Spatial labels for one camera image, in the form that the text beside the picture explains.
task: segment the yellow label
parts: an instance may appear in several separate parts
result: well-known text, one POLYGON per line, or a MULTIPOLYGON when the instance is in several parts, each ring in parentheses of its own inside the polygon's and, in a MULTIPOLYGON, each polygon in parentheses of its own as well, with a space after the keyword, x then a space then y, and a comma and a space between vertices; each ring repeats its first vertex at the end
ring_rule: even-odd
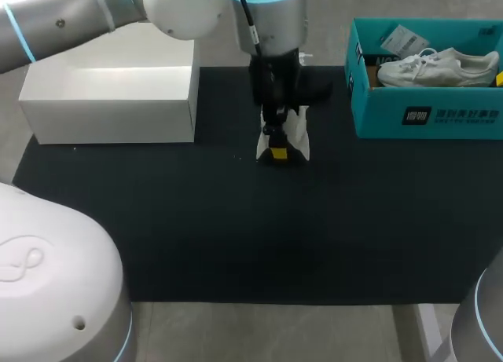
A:
POLYGON ((286 160, 288 159, 288 154, 286 152, 286 148, 270 148, 273 153, 273 157, 277 160, 286 160))

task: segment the white sneaker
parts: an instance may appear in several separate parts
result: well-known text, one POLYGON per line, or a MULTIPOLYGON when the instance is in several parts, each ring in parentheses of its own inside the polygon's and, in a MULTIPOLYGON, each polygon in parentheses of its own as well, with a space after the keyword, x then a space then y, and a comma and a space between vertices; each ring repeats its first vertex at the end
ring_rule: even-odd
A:
MULTIPOLYGON (((309 134, 307 134, 307 106, 299 107, 299 115, 294 110, 289 110, 285 124, 283 124, 283 131, 286 134, 288 143, 296 150, 302 153, 304 159, 309 162, 310 146, 309 134)), ((266 123, 262 113, 260 114, 261 127, 263 128, 266 123)), ((257 144, 257 159, 260 159, 262 154, 269 149, 269 136, 266 136, 262 131, 260 132, 259 143, 257 144)))
POLYGON ((415 56, 380 65, 377 78, 386 87, 488 87, 498 71, 500 56, 469 56, 454 48, 426 48, 415 56))

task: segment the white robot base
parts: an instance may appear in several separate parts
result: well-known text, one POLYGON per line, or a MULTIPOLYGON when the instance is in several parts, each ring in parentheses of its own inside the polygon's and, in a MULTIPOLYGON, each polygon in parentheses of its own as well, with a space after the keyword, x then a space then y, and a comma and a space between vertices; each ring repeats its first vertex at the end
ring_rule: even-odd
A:
POLYGON ((0 360, 134 362, 119 252, 87 216, 0 184, 0 360))

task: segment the teal shoe box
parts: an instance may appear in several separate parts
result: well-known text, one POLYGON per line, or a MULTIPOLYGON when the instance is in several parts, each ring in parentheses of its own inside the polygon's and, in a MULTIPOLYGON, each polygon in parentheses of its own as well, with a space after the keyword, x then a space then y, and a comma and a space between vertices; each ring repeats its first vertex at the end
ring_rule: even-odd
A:
POLYGON ((484 56, 497 50, 503 60, 503 20, 355 19, 345 72, 357 135, 503 140, 503 88, 376 85, 376 66, 398 59, 381 48, 398 25, 425 38, 437 51, 453 47, 484 56))

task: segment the black mat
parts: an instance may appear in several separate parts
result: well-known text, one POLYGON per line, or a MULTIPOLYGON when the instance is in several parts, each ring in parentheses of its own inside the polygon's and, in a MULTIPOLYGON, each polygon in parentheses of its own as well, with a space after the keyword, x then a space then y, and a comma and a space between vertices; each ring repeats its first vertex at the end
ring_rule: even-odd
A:
POLYGON ((136 301, 460 301, 503 244, 503 143, 359 140, 313 70, 304 168, 257 165, 247 70, 203 68, 196 144, 32 139, 14 182, 100 222, 136 301))

